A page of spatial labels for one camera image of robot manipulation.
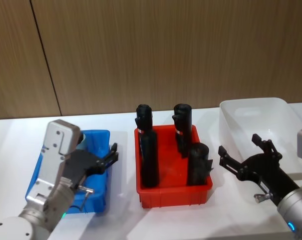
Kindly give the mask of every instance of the white table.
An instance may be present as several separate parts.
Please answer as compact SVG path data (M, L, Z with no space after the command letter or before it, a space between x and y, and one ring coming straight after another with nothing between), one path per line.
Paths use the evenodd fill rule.
M302 119L302 103L291 104ZM173 111L153 112L153 125L173 124ZM49 121L63 119L82 130L108 129L118 143L119 161L112 167L109 209L104 214L70 214L50 240L194 240L291 239L271 201L256 204L262 193L252 182L240 182L219 166L219 109L193 110L193 124L214 159L213 189L206 204L143 209L136 192L135 113L0 120L0 220L18 215Z

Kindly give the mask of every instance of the wood panel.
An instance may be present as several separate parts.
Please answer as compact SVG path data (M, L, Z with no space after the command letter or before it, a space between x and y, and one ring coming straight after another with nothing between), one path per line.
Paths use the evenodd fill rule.
M0 0L0 118L60 115L29 0Z
M302 0L32 0L63 115L302 102Z

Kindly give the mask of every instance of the black cylindrical object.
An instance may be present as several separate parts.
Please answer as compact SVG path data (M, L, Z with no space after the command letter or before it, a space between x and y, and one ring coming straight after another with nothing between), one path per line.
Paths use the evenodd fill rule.
M137 107L135 122L140 133L152 130L152 109L149 105L140 104Z
M157 152L157 135L153 130L140 134L142 153L141 178L146 188L159 184L159 165Z
M177 104L172 116L175 125L177 148L183 158L189 153L192 142L192 107L188 104Z
M187 185L205 185L212 170L213 160L208 160L209 148L203 143L192 143L187 168Z
M149 105L140 104L136 109L135 119L140 138L142 155L141 179L146 188L159 184L159 165L157 150L157 134L152 130L152 109Z

